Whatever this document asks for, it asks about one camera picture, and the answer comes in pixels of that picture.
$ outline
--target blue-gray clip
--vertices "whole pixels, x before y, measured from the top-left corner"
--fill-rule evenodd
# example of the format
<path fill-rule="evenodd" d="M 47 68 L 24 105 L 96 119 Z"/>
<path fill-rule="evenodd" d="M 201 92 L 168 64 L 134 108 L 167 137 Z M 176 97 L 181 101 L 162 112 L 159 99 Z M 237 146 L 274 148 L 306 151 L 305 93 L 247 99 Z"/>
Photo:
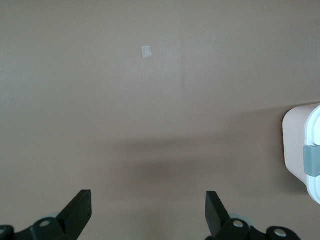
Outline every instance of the blue-gray clip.
<path fill-rule="evenodd" d="M 303 147 L 304 172 L 311 176 L 320 176 L 320 146 Z"/>

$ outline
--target small white square sticker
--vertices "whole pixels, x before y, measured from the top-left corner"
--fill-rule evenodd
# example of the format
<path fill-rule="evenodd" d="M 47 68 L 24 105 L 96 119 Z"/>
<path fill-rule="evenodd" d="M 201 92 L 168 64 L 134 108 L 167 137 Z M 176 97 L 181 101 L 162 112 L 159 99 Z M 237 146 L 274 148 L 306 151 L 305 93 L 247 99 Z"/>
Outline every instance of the small white square sticker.
<path fill-rule="evenodd" d="M 152 57 L 150 46 L 143 46 L 142 47 L 142 56 L 144 59 Z"/>

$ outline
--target white lid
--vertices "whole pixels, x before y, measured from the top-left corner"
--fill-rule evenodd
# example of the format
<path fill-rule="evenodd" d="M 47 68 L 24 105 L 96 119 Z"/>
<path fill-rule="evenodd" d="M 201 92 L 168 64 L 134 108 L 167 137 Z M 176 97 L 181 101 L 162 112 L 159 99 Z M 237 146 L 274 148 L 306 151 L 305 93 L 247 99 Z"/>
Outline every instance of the white lid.
<path fill-rule="evenodd" d="M 320 105 L 312 111 L 305 123 L 304 139 L 306 146 L 320 146 Z M 306 186 L 312 199 L 320 204 L 320 176 L 307 175 Z"/>

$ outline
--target white container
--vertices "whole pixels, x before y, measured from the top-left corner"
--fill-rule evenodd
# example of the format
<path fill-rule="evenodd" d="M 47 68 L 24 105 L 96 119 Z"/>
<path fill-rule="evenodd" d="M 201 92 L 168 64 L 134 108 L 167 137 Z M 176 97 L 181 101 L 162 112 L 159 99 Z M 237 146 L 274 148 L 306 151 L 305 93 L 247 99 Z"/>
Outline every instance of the white container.
<path fill-rule="evenodd" d="M 311 176 L 314 174 L 309 169 L 317 166 L 309 164 L 310 161 L 306 159 L 311 154 L 304 150 L 320 146 L 320 104 L 291 109 L 285 115 L 282 126 L 285 165 L 306 185 L 312 199 L 320 204 L 320 176 Z"/>

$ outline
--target container lid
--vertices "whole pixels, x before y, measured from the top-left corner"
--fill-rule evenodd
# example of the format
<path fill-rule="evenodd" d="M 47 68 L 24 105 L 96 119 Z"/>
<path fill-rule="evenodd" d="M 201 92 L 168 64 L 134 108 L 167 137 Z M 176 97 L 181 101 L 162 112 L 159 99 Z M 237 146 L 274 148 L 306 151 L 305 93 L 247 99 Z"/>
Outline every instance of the container lid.
<path fill-rule="evenodd" d="M 306 186 L 312 199 L 320 204 L 320 105 L 315 108 L 304 128 L 304 171 Z"/>

